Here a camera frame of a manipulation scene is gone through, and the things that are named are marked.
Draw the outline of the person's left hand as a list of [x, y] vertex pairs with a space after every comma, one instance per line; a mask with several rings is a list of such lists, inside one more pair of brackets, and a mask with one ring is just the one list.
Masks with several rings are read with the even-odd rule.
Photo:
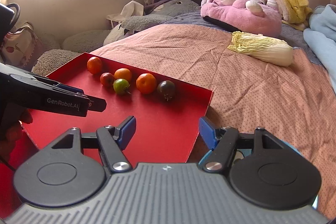
[[23, 134], [23, 128], [21, 123], [31, 124], [33, 118], [28, 110], [22, 112], [18, 121], [12, 123], [12, 125], [5, 131], [1, 133], [1, 158], [9, 160], [10, 154], [15, 148], [15, 143], [18, 141]]

